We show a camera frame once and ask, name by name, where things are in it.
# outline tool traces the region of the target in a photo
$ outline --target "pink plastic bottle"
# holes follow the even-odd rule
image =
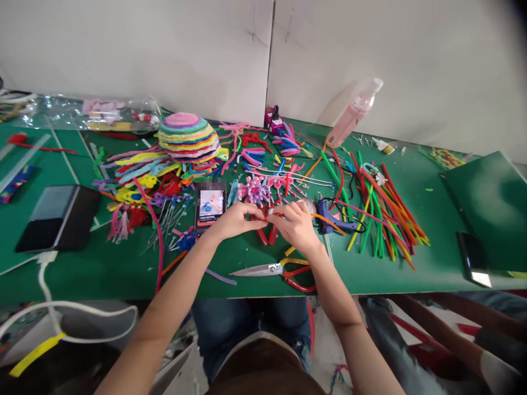
[[[338,148],[342,145],[346,137],[353,132],[357,124],[369,113],[373,106],[375,94],[382,88],[383,84],[383,80],[374,78],[369,87],[359,93],[357,98],[346,107],[337,124],[326,137],[328,146]]]

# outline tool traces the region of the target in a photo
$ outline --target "blue glue gun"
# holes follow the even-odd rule
[[[357,229],[356,222],[344,222],[333,217],[329,212],[329,207],[327,203],[323,199],[320,199],[317,203],[317,213],[318,215],[337,225],[340,229],[345,232],[352,232]],[[333,227],[324,221],[320,221],[320,230],[323,234],[332,233]]]

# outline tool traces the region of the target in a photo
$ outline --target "pipe cleaner hat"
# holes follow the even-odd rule
[[[200,116],[178,112],[163,119],[159,145],[178,162],[201,163],[220,152],[216,131]]]

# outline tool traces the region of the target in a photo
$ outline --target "brown shirt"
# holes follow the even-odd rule
[[[262,338],[237,350],[225,362],[208,395],[325,395],[289,350]]]

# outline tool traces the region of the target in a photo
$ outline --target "black smartphone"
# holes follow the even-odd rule
[[[195,231],[201,236],[220,218],[226,210],[226,186],[224,181],[202,181],[195,183],[196,217]]]
[[[476,284],[492,288],[489,266],[481,241],[465,232],[457,232],[456,235],[467,278]]]

